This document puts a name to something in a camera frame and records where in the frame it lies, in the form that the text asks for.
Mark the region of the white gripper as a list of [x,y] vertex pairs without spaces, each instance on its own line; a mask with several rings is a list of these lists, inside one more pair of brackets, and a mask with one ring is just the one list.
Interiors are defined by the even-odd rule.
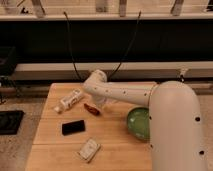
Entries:
[[107,104],[116,103],[115,99],[110,99],[110,98],[106,98],[104,96],[99,96],[99,95],[93,95],[92,101],[98,108],[103,108]]

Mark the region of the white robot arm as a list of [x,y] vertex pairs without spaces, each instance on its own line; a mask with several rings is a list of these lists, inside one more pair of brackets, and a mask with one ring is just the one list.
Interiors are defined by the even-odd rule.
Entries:
[[190,86],[113,83],[95,70],[83,88],[97,104],[111,98],[149,109],[152,171],[208,171],[200,103]]

